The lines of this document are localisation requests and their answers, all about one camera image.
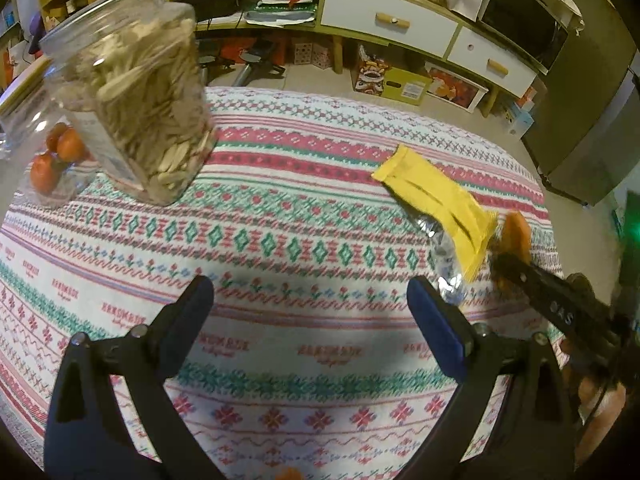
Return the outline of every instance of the floor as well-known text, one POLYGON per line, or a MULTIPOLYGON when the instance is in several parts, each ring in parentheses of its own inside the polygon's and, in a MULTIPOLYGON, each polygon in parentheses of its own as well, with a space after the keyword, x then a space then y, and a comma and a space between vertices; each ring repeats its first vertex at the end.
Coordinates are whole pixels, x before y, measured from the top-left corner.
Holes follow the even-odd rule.
MULTIPOLYGON (((215 78, 210 85, 228 86, 235 77, 236 71, 232 71, 215 78)), ((430 96, 426 96, 417 107, 361 94, 353 91, 348 70, 338 75, 331 69, 322 70, 313 65, 288 66, 283 78, 260 78, 251 82, 249 86, 343 96, 416 112, 453 124, 494 142, 537 176, 535 165, 520 140, 503 132, 497 117, 490 116, 485 119, 479 110, 469 114, 430 96)), ((597 297, 609 304, 619 266, 619 247, 610 219, 610 204, 603 200, 597 206, 583 208, 577 203, 546 191, 542 186, 541 188, 545 193, 546 207, 554 226, 565 275, 582 272, 591 281, 597 297)))

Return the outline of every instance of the transparent plastic container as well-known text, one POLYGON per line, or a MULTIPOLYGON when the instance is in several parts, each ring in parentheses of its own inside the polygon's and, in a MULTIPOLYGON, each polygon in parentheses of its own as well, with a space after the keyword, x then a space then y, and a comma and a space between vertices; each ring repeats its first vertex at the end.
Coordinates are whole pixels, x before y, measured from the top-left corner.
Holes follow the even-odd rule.
POLYGON ((14 198, 54 208, 88 186, 98 165, 43 84, 49 65, 46 56, 37 59, 0 97, 0 173, 14 198))
POLYGON ((194 17, 167 0, 99 0, 42 41, 47 85, 113 184, 142 202, 177 200, 215 142, 194 17))

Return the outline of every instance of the jar lid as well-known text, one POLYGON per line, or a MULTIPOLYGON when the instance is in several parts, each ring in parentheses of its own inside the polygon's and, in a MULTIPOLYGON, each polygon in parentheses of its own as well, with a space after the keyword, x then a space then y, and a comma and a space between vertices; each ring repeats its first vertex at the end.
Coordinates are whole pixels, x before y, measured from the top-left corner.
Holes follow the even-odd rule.
POLYGON ((73 16, 62 22, 40 41, 42 49, 56 58, 57 52, 62 46, 68 46, 69 42, 78 36, 79 32, 99 20, 110 7, 117 6, 124 0, 97 0, 73 16))
POLYGON ((49 56, 40 56, 31 63, 0 96, 0 115, 15 109, 42 82, 42 76, 51 64, 49 56))

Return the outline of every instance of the silver wrapper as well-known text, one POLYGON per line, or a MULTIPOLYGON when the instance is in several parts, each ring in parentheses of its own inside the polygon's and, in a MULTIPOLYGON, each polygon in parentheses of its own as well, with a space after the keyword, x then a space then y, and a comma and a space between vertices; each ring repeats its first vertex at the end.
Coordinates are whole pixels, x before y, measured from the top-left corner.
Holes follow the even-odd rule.
POLYGON ((456 258, 456 247, 440 222, 430 215, 406 206, 413 224, 429 239, 433 259, 435 283, 431 283, 444 301, 459 306, 465 299, 467 286, 462 279, 462 268, 456 258))

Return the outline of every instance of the blue gripper pad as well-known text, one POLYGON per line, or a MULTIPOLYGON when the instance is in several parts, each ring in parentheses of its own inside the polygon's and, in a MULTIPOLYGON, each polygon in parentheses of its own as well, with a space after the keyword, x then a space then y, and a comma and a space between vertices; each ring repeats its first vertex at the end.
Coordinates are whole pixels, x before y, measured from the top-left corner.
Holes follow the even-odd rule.
POLYGON ((415 322, 427 341, 438 366, 447 377, 461 383, 466 378, 465 348, 449 325, 442 308, 454 308, 444 303, 438 292, 429 285, 427 290, 417 278, 409 280, 406 301, 415 322))

